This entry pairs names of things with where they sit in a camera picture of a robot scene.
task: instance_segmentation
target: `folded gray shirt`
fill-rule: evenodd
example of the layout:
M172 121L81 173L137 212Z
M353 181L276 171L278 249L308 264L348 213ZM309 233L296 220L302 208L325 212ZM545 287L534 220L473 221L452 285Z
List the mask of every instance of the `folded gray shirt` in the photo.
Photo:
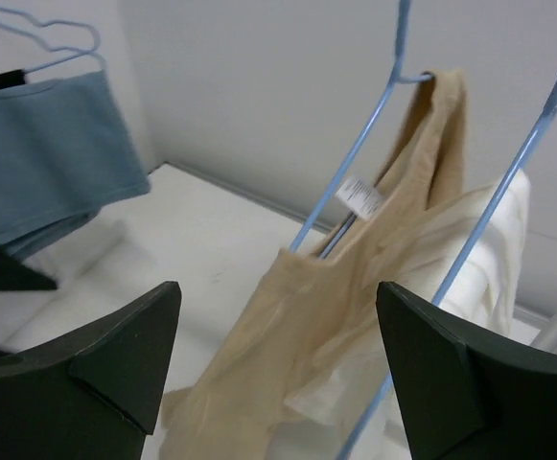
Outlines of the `folded gray shirt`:
M103 71L0 90L0 246L10 254L28 257L149 190Z

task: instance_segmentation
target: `white wall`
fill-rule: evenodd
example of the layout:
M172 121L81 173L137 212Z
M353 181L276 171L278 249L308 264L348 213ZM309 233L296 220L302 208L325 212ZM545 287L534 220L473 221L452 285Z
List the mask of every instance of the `white wall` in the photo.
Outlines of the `white wall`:
M121 0L157 151L307 213L380 96L398 0ZM557 76L557 2L414 0L406 72L465 69L468 186L505 170ZM383 161L400 87L353 168ZM520 299L557 308L557 121L534 183ZM324 218L336 221L335 204Z
M125 40L117 0L0 0L0 5L23 9L40 20L69 19L88 22L101 33L100 53L107 60L107 71L112 92L128 124L133 142L142 157L144 166L150 170L158 164L149 137L146 120L142 113L137 83L133 75ZM70 45L87 48L90 44L88 33L65 26L36 29L24 19L0 13L0 20L18 28L41 35L54 46ZM55 56L41 50L25 37L8 34L0 30L0 72L31 67L54 60ZM90 57L75 59L51 69L33 73L29 81L50 78L71 77L99 69Z

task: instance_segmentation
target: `care label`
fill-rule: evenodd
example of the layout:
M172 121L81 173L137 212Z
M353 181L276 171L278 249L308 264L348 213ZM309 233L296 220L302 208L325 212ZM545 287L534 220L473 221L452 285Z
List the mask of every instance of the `care label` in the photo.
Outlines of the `care label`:
M373 187L356 177L349 177L336 192L336 198L362 219L370 220L383 203Z

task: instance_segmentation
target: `clothes hanger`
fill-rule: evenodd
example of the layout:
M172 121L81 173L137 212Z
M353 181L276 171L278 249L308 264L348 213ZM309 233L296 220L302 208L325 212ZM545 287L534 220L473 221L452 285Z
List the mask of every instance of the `clothes hanger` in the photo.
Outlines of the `clothes hanger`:
M5 7L0 7L0 12L4 12L6 14L13 14L13 15L21 16L21 17L23 17L24 19L26 19L27 21L29 21L31 24L33 24L34 26L36 26L38 28L45 28L45 27L50 27L50 26L54 26L54 25L64 25L64 26L72 26L72 27L78 27L78 28L86 29L91 34L91 36L93 38L93 46L88 50L83 50L83 49L75 48L75 47L71 47L71 46L53 47L53 46L49 45L48 42L45 41L43 38L41 38L41 37L39 37L35 34L31 34L30 32L23 31L21 29L17 29L13 26L10 26L8 24L4 24L4 23L0 22L0 29L2 29L4 31L7 31L7 32L10 32L12 34L26 36L26 37L30 38L31 40L33 40L35 43L37 43L37 45L39 45L43 50L45 50L49 53L56 53L56 52L60 52L60 51L69 51L69 52L74 53L73 55L71 55L69 57L60 57L56 60L53 60L52 62L47 62L45 64L40 64L40 65L37 65L35 67L30 67L30 68L24 69L26 74L31 74L32 72L37 72L38 70L47 69L47 68L53 67L57 64L67 62L68 60L81 58L82 56L91 56L91 57L95 58L100 63L102 69L105 69L105 59L103 57L101 57L99 54L96 53L96 51L99 49L99 47L101 45L101 36L99 34L99 31L97 31L97 29L95 29L90 24L86 24L86 23L83 23L83 22L62 20L62 19L55 19L55 20L51 20L51 21L47 21L47 22L41 22L36 17L34 17L33 15L31 15L31 14L25 12L25 11L15 10L15 9L5 8Z
M372 126L374 125L374 123L376 123L381 112L386 106L386 103L391 97L391 94L393 93L393 89L395 89L397 83L410 84L410 83L418 83L421 81L427 81L431 79L431 75L427 75L427 74L420 75L418 77L412 77L412 78L404 77L402 75L402 67L404 66L404 59L406 57L406 36L407 36L407 29L408 29L408 13L410 11L410 3L411 3L410 0L400 0L397 33L395 35L395 50L394 50L395 60L393 62L393 69L391 70L391 75L389 76L389 81L386 84L386 88L384 89L383 95L381 96L381 99L376 105L374 112L372 112L372 115L370 116L365 126L363 127L363 130L361 131L359 137L355 141L355 144L351 147L351 149L348 151L348 154L346 155L344 160L342 160L342 163L339 165L336 174L334 175L331 182L327 186L327 189L325 190L323 196L321 197L321 199L318 200L313 211L310 213L310 215L304 222L303 226L299 230L299 233L297 234L292 244L290 245L291 252L297 251L302 241L306 238L306 235L308 235L308 232L310 232L310 230L313 228L314 223L318 219L318 216L322 212L325 205L329 202L332 196L334 196L334 193L336 192L337 186L342 180L342 177L344 177L346 171L353 163L353 160L355 160L355 157L359 153L359 150L363 145L363 143L365 142L367 135L370 133ZM350 226L353 224L355 218L356 216L351 214L349 218L346 220L346 222L344 222L342 228L339 229L339 231L336 233L334 238L329 242L327 247L321 253L320 256L321 259L325 259L325 257L327 257L327 254L329 254L331 249L336 245L336 243L339 241L342 235L344 235L346 230L348 230L348 228L350 228Z
M437 292L431 299L431 302L433 303L434 306L436 307L439 306L442 300L444 299L444 296L446 295L449 288L453 284L453 281L456 278L457 274L459 273L459 270L465 264L466 260L468 259L468 256L470 255L470 252L476 245L478 239L482 236L485 227L487 226L487 223L489 223L491 216L495 212L496 208L501 202L501 199L503 198L506 191L508 190L510 183L515 178L517 171L525 166L527 160L531 157L531 154L538 147L538 144L540 144L540 141L542 140L543 136L548 130L548 127L551 125L556 115L557 115L557 80L553 85L553 88L550 94L548 95L548 98L546 99L543 110L540 116L538 117L538 120L534 124L534 127L532 127L531 131L525 138L525 141L523 142L521 148L519 149L517 156L512 161L510 167L508 168L508 171L506 172L501 182L499 183L498 187L496 188L496 191L491 197L489 204L482 212L482 215L480 216L480 219L476 223L474 230L472 231L472 233L464 243L463 248L457 255L456 259L454 260L453 265L451 265L451 268L449 269L447 276L442 281ZM378 393L376 394L376 396L374 397L370 405L365 409L365 411L361 415L355 428L353 429L346 443L344 444L344 447L342 448L339 455L337 456L337 460L347 460L350 457L351 451L355 446L355 444L357 443L357 440L363 433L363 430L365 429L366 425L372 418L374 412L378 408L381 401L388 393L392 384L393 384L392 377L389 374L384 380L383 385L381 386L380 390L378 391Z

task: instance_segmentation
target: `white garment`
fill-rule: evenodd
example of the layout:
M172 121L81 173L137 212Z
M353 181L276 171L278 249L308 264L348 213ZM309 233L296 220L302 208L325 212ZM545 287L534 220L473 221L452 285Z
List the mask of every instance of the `white garment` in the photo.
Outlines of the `white garment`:
M97 217L27 259L25 265L57 279L58 290L0 292L0 345L63 295L88 267L124 236L125 230L123 223L106 225Z
M419 221L419 237L411 246L399 275L392 281L430 301L498 184L497 181L464 194L442 213L422 223ZM518 172L440 304L441 309L499 334L509 334L525 243L529 190L527 176ZM361 346L351 352L324 385L289 395L286 405L325 426L334 426L338 420L356 420L360 414L351 408L367 403L358 401L360 395L366 393L360 391L361 388L366 381L379 381L376 374L386 369L380 330L373 345L370 341L361 342ZM373 446L364 445L378 443L386 414L379 410L375 419L378 420L364 431L353 459L375 458L376 454L371 453ZM343 438L348 435L344 431L340 434ZM357 451L368 453L358 457Z

